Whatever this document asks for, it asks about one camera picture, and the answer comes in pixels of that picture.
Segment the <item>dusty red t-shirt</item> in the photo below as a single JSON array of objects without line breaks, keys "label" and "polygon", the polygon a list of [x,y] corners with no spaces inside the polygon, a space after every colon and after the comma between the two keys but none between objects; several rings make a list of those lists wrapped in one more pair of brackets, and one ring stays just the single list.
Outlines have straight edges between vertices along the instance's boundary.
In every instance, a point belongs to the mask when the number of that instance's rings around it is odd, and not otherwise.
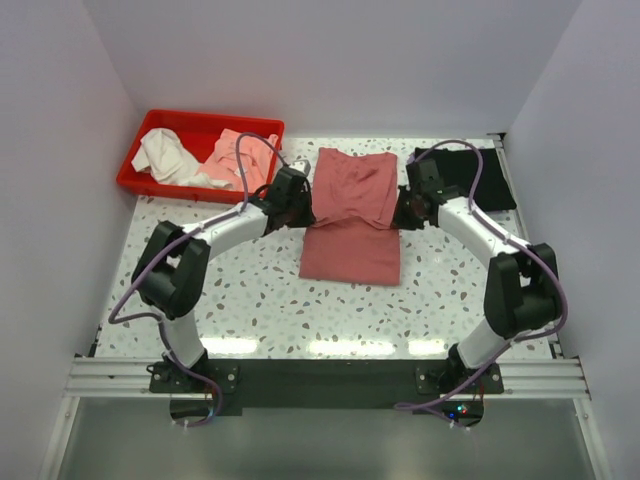
[{"label": "dusty red t-shirt", "polygon": [[400,235],[392,227],[397,186],[395,154],[350,156],[321,148],[312,181],[315,223],[304,235],[299,276],[399,285]]}]

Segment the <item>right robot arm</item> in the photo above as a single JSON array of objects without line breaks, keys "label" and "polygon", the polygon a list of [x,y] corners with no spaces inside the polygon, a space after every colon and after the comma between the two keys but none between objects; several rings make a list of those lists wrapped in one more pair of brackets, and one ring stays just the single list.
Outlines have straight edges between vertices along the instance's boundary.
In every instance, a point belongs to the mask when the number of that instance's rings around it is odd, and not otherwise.
[{"label": "right robot arm", "polygon": [[427,225],[455,237],[486,268],[483,318],[448,352],[439,388],[469,392],[481,369],[495,362],[519,335],[539,330],[563,314],[555,252],[512,236],[456,186],[441,180],[436,162],[406,166],[408,184],[399,188],[393,226]]}]

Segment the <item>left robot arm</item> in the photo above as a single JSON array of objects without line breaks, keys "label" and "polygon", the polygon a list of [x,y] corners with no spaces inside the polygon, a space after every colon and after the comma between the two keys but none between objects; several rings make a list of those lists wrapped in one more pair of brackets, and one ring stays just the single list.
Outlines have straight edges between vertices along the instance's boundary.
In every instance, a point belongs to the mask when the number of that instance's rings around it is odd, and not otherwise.
[{"label": "left robot arm", "polygon": [[207,368],[201,363],[207,352],[198,336],[195,306],[209,262],[283,227],[311,226],[315,217],[310,171],[309,162],[296,161],[227,212],[185,226],[163,221],[153,231],[131,286],[158,317],[166,355],[175,364],[171,378],[183,391],[196,392],[207,380]]}]

